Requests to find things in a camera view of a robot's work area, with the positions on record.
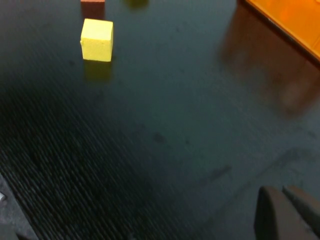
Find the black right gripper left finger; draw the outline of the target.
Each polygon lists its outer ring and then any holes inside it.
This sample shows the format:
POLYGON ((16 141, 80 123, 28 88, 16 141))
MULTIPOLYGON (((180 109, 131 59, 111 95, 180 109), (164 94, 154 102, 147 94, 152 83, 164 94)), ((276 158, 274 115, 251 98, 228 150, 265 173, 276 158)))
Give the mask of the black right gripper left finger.
POLYGON ((0 239, 38 239, 11 188, 2 175, 0 175, 0 239))

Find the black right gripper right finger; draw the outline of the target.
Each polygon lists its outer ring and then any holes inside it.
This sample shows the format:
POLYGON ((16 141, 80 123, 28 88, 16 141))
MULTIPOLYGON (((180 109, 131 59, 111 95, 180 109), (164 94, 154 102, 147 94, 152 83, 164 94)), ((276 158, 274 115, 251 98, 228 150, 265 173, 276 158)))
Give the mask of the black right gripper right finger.
POLYGON ((257 240, 318 240, 320 201, 303 189, 288 185, 259 189, 254 233, 257 240))

